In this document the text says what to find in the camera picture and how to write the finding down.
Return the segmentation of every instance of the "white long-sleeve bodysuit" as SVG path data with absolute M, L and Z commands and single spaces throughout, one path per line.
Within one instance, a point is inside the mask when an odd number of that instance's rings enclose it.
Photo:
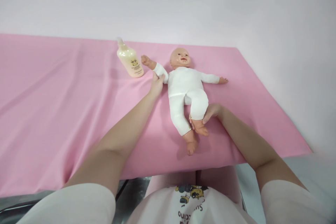
M 171 120 L 183 136 L 191 130 L 184 116 L 184 105 L 191 105 L 190 115 L 193 120 L 202 120 L 209 105 L 202 82 L 217 84 L 219 77 L 186 67 L 178 67 L 168 74 L 159 63 L 156 64 L 154 72 L 159 77 L 165 75 L 163 83 L 168 84 Z

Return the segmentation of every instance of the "doll head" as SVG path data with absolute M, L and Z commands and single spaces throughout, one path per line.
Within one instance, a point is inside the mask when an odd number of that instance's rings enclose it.
M 170 56 L 170 64 L 172 68 L 175 70 L 178 67 L 190 67 L 191 59 L 189 57 L 189 53 L 184 48 L 176 48 Z

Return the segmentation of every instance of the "white pants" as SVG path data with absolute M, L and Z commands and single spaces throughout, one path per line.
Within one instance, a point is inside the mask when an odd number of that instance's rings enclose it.
M 191 130 L 190 124 L 184 116 L 184 105 L 190 104 L 191 118 L 202 120 L 209 105 L 207 94 L 203 89 L 189 90 L 186 94 L 169 97 L 171 120 L 181 136 Z

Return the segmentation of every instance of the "white shirt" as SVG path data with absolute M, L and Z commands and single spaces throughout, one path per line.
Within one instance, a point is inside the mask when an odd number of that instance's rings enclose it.
M 176 95 L 184 95 L 189 90 L 202 89 L 204 83 L 218 84 L 219 77 L 216 75 L 209 75 L 199 72 L 192 68 L 183 66 L 178 67 L 176 70 L 171 71 L 169 74 L 159 63 L 153 70 L 159 77 L 165 75 L 163 83 L 168 84 L 168 97 Z
M 198 199 L 190 197 L 188 203 L 180 203 L 185 194 L 175 187 L 156 191 L 137 206 L 127 223 L 256 224 L 215 189 L 207 188 Z M 333 224 L 333 211 L 291 182 L 268 182 L 261 191 L 261 201 L 267 224 Z M 102 185 L 73 185 L 41 200 L 18 224 L 111 224 L 115 205 L 113 194 Z

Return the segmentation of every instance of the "doll bare feet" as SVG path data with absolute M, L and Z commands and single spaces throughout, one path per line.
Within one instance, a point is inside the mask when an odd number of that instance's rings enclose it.
M 192 124 L 195 127 L 195 132 L 199 135 L 209 136 L 209 131 L 206 126 L 203 124 L 203 120 L 192 120 Z
M 190 130 L 187 134 L 183 136 L 183 139 L 187 143 L 187 154 L 192 156 L 198 147 L 198 142 L 193 130 Z

